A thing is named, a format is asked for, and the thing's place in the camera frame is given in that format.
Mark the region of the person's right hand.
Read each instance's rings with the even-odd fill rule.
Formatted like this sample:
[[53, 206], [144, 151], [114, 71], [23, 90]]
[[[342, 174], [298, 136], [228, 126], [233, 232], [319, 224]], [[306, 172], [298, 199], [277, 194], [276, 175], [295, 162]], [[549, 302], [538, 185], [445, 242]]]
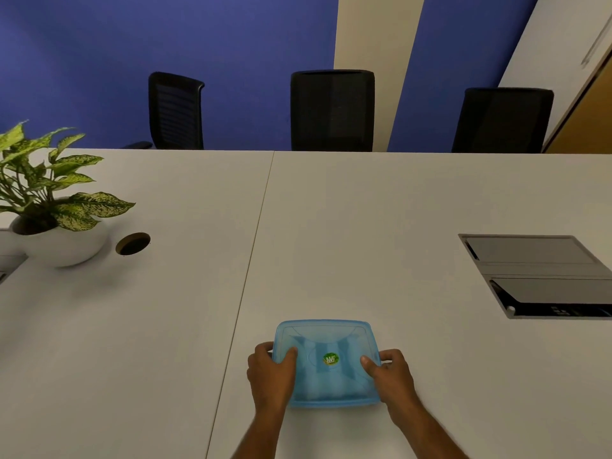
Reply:
[[383, 379], [375, 384], [381, 401], [394, 423], [400, 423], [408, 418], [418, 407], [418, 398], [414, 379], [409, 365], [399, 349], [386, 349], [379, 352], [383, 367]]

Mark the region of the person's left hand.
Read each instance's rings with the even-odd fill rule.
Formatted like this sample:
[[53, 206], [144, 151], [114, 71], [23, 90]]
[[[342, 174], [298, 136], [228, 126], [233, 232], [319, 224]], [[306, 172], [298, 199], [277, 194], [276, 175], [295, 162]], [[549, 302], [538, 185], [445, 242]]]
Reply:
[[296, 372], [274, 373], [272, 349], [272, 341], [260, 343], [248, 358], [247, 378], [255, 412], [264, 408], [286, 410], [294, 391]]

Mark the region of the blue plastic lidded container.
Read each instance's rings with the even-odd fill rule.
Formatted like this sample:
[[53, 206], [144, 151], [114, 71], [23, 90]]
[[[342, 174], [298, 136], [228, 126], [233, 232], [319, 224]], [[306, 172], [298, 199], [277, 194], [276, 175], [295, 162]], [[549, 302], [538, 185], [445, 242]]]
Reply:
[[297, 349], [291, 408], [352, 408], [378, 404], [373, 379], [361, 365], [367, 356], [380, 365], [370, 324], [341, 319], [301, 319], [279, 324], [272, 359]]

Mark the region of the person's right forearm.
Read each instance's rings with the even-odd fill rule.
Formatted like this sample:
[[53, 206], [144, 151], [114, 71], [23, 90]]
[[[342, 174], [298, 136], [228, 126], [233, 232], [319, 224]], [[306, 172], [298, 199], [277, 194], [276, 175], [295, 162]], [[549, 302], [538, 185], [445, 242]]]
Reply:
[[385, 404], [417, 459], [470, 459], [418, 398]]

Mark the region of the person's left forearm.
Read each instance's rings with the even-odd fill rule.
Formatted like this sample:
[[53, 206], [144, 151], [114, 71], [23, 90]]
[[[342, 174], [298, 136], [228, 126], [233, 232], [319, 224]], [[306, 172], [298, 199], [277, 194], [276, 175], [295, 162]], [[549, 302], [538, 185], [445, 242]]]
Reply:
[[256, 411], [231, 459], [275, 459], [285, 409]]

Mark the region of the grey table power hatch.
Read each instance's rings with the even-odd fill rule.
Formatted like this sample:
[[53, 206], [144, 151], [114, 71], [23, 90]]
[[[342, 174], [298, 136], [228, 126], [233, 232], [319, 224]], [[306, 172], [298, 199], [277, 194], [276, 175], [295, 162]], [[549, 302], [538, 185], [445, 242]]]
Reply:
[[576, 237], [458, 237], [509, 319], [612, 321], [612, 270]]

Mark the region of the black mesh office chair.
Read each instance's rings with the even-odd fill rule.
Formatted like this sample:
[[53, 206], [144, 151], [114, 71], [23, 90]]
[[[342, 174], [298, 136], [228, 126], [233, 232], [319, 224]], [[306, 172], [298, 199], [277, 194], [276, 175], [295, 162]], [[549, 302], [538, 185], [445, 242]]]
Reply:
[[203, 150], [201, 93], [204, 83], [191, 77], [153, 72], [148, 78], [149, 130], [152, 141], [123, 149]]
[[375, 97], [372, 71], [294, 72], [290, 81], [291, 150], [372, 152]]
[[529, 87], [466, 89], [452, 153], [540, 154], [554, 97]]

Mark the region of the white round plant pot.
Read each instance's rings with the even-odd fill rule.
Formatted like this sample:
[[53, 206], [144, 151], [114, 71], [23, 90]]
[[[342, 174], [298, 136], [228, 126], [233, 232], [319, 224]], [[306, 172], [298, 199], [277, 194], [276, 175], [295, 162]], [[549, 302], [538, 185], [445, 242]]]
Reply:
[[21, 217], [12, 220], [9, 232], [28, 259], [48, 267], [69, 267], [94, 257], [109, 239], [109, 229], [99, 221], [87, 231], [70, 231], [62, 227], [24, 235], [26, 223]]

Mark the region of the green leafy plant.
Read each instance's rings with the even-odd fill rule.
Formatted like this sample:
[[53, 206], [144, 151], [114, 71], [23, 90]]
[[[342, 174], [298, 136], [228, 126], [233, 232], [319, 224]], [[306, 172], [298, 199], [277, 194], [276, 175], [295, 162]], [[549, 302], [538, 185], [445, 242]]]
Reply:
[[67, 197], [57, 194], [75, 185], [90, 184], [94, 179], [81, 169], [103, 161], [95, 155], [63, 155], [84, 137], [68, 135], [52, 146], [59, 128], [41, 137], [28, 139], [24, 122], [0, 133], [0, 214], [15, 215], [12, 231], [33, 236], [56, 228], [83, 232], [92, 230], [101, 219], [126, 214], [134, 202], [106, 193], [77, 192]]

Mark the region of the wooden door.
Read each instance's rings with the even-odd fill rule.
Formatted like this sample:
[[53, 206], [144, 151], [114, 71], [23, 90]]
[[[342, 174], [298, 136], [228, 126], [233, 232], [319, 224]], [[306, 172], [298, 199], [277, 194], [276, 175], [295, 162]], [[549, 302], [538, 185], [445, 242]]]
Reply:
[[612, 154], [612, 47], [544, 152]]

